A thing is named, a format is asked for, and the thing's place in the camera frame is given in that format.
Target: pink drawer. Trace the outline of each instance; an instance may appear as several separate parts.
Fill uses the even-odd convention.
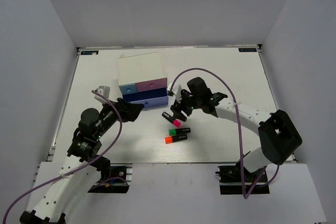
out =
[[[137,92],[167,87],[167,78],[143,81],[135,84]]]

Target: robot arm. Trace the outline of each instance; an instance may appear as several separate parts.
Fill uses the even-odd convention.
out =
[[[177,88],[169,92],[169,95],[175,94],[178,98],[171,106],[175,119],[186,121],[183,113],[190,116],[194,109],[202,109],[206,114],[237,123],[235,103],[227,95],[212,93],[200,77],[190,80],[187,85],[190,92],[181,89],[178,84]],[[238,110],[242,126],[260,137],[261,147],[244,156],[244,168],[249,173],[271,163],[282,165],[302,144],[302,139],[286,112],[263,112],[243,104],[238,106]]]
[[[108,97],[109,90],[106,88],[99,87],[97,92]],[[95,98],[103,103],[103,108],[100,112],[93,108],[82,112],[68,155],[59,171],[61,176],[98,157],[102,145],[100,138],[118,120],[118,116],[104,99],[99,96]],[[121,98],[112,104],[117,108],[122,122],[134,122],[144,107],[143,104],[124,102]],[[86,168],[54,182],[33,211],[25,211],[21,215],[21,224],[65,224],[66,218],[69,219],[90,188],[97,181],[109,178],[109,169],[110,161],[100,157]]]

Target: pink marker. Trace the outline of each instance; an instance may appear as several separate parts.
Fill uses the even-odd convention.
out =
[[[176,127],[180,127],[181,126],[181,123],[176,120],[174,117],[172,117],[171,115],[169,115],[167,112],[163,112],[162,113],[162,116],[164,118],[167,119],[167,121],[171,122],[173,125],[175,125]]]

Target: cable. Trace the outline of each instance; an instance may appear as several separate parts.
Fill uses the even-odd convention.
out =
[[[130,185],[127,183],[127,181],[126,181],[125,179],[123,179],[123,178],[121,178],[121,177],[113,177],[113,178],[108,178],[108,179],[106,179],[106,180],[104,180],[104,181],[102,181],[102,182],[99,182],[99,183],[96,184],[95,186],[92,186],[91,189],[90,189],[90,191],[96,189],[96,188],[99,187],[100,185],[105,184],[106,182],[108,182],[108,181],[110,181],[110,180],[117,180],[117,179],[123,181],[123,182],[127,185],[127,187],[130,187]]]
[[[245,188],[245,174],[244,174],[244,152],[243,152],[243,137],[242,137],[242,123],[241,123],[241,121],[240,121],[240,116],[239,116],[239,109],[238,109],[238,105],[237,105],[237,100],[236,100],[236,97],[235,97],[235,95],[233,94],[233,92],[232,92],[232,90],[231,90],[231,88],[228,86],[228,84],[226,84],[226,82],[225,81],[223,81],[218,75],[216,75],[215,73],[213,73],[213,72],[211,72],[211,71],[209,71],[209,70],[207,70],[207,69],[204,69],[204,68],[189,68],[189,69],[187,69],[187,70],[184,70],[184,71],[182,71],[181,73],[179,73],[176,77],[175,77],[175,79],[174,79],[174,81],[173,81],[173,83],[172,83],[172,86],[171,86],[171,88],[170,88],[170,91],[172,91],[172,89],[173,89],[173,87],[174,87],[174,84],[175,84],[175,82],[177,81],[177,79],[182,75],[182,74],[184,74],[184,73],[186,73],[186,72],[189,72],[189,71],[192,71],[192,70],[200,70],[200,71],[204,71],[204,72],[207,72],[207,73],[209,73],[209,74],[211,74],[211,75],[213,75],[214,77],[216,77],[226,88],[227,88],[227,90],[229,91],[229,93],[231,94],[231,96],[232,96],[232,100],[233,100],[233,102],[235,103],[235,109],[236,109],[236,115],[237,115],[237,124],[238,124],[238,137],[239,137],[239,153],[240,153],[240,177],[241,177],[241,186],[242,186],[242,190],[243,190],[243,197],[245,198],[245,199],[247,199],[249,196],[250,196],[250,194],[251,194],[251,192],[252,192],[252,190],[255,188],[255,186],[256,186],[256,184],[259,182],[259,180],[261,179],[261,177],[262,177],[262,175],[263,175],[263,173],[265,172],[265,170],[266,170],[266,167],[264,167],[262,170],[261,170],[261,172],[260,172],[260,174],[258,175],[258,177],[257,177],[257,179],[256,179],[256,181],[254,181],[253,182],[253,184],[251,185],[251,187],[250,187],[250,190],[246,193],[246,188]]]
[[[71,174],[73,174],[73,173],[76,173],[76,172],[78,172],[78,171],[80,171],[80,170],[82,170],[82,169],[88,167],[89,165],[91,165],[91,164],[94,163],[95,161],[97,161],[100,157],[102,157],[106,152],[108,152],[108,151],[110,150],[110,148],[116,143],[116,141],[118,140],[118,138],[119,138],[119,136],[120,136],[120,134],[121,134],[121,130],[122,130],[122,118],[121,118],[120,113],[118,112],[117,108],[113,105],[113,103],[112,103],[109,99],[107,99],[107,98],[104,97],[103,95],[101,95],[101,94],[99,94],[99,93],[96,93],[94,90],[92,90],[92,93],[95,94],[95,95],[97,95],[97,96],[99,96],[99,97],[101,97],[101,98],[103,98],[103,99],[106,101],[106,103],[107,103],[108,105],[110,105],[110,106],[113,108],[113,110],[114,110],[114,112],[117,114],[118,119],[119,119],[119,122],[120,122],[119,131],[118,131],[118,133],[117,133],[117,136],[116,136],[115,139],[113,140],[113,142],[112,142],[112,143],[111,143],[111,144],[110,144],[110,145],[109,145],[109,146],[108,146],[108,147],[107,147],[107,148],[106,148],[100,155],[98,155],[96,158],[94,158],[94,159],[91,160],[90,162],[88,162],[88,163],[86,163],[86,164],[84,164],[84,165],[81,165],[81,166],[75,168],[74,170],[71,170],[71,171],[65,173],[64,176],[69,176],[69,175],[71,175]],[[29,191],[25,192],[24,194],[20,195],[17,199],[15,199],[15,200],[13,201],[13,203],[12,203],[12,204],[8,207],[8,209],[6,210],[2,223],[3,223],[3,224],[6,224],[6,220],[7,220],[7,217],[8,217],[8,214],[9,214],[10,210],[11,210],[11,209],[15,206],[15,204],[18,203],[22,198],[24,198],[24,197],[27,196],[28,194],[30,194],[30,193],[36,191],[37,189],[40,189],[41,187],[44,187],[44,186],[46,186],[46,185],[48,185],[48,184],[51,184],[51,183],[53,183],[53,182],[59,181],[59,180],[61,180],[62,178],[63,178],[62,176],[58,176],[58,177],[56,177],[56,178],[53,178],[53,179],[51,179],[51,180],[49,180],[49,181],[47,181],[47,182],[44,182],[44,183],[41,184],[41,185],[38,185],[38,186],[36,186],[36,187],[30,189]]]
[[[268,186],[269,184],[272,183],[272,181],[275,179],[275,177],[278,175],[278,172],[279,172],[279,168],[280,168],[280,165],[277,166],[277,169],[273,175],[273,177],[267,181],[266,183],[262,184],[262,185],[258,185],[257,188],[260,188],[260,187],[264,187],[264,186]]]

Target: drawer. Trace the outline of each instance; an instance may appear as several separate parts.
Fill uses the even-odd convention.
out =
[[[133,94],[137,92],[135,83],[127,84],[127,85],[121,85],[119,86],[119,89],[122,94]]]
[[[167,78],[137,82],[135,85],[137,88],[136,90],[138,92],[153,90],[153,89],[160,89],[160,88],[167,88]]]
[[[133,94],[126,94],[123,95],[123,99],[130,103],[142,103],[145,105],[145,108],[168,104],[166,87]]]

